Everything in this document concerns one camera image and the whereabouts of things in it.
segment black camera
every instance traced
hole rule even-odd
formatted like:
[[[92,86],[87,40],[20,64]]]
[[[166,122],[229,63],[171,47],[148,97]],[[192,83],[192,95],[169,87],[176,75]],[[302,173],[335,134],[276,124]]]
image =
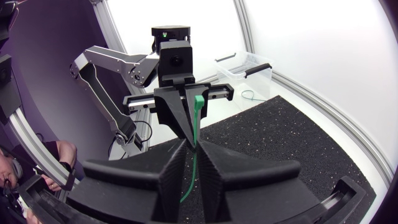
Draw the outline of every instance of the black camera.
[[[193,77],[190,28],[185,26],[153,27],[152,50],[159,54],[159,87],[195,83]]]

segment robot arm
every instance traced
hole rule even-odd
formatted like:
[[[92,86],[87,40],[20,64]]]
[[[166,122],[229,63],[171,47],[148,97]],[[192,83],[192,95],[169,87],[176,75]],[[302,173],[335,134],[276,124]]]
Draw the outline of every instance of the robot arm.
[[[118,143],[125,146],[134,139],[136,125],[128,114],[118,110],[97,78],[96,66],[120,73],[132,85],[144,88],[155,77],[154,69],[159,59],[146,55],[128,55],[110,49],[93,46],[85,50],[71,64],[74,79],[89,91],[98,109],[111,125]]]

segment speckled rubber mat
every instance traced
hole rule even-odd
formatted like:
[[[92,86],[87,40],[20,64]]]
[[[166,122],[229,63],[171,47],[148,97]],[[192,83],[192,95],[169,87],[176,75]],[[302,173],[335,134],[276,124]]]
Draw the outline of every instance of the speckled rubber mat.
[[[260,159],[299,161],[302,167],[299,178],[321,201],[330,195],[341,177],[351,177],[362,186],[366,195],[346,223],[359,223],[376,197],[365,176],[345,151],[280,96],[203,128],[200,138]],[[172,146],[174,142],[162,144]],[[183,193],[191,182],[192,159],[193,154],[188,152]],[[192,192],[180,205],[180,223],[205,222],[198,173],[196,177]]]

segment clear plastic bin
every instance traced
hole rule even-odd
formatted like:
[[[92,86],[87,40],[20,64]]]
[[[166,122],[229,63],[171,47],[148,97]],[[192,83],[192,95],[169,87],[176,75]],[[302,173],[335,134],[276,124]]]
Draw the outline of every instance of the clear plastic bin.
[[[215,60],[218,80],[234,88],[233,101],[242,111],[269,99],[272,67],[267,68],[266,64],[272,66],[273,63],[248,52],[236,52]]]

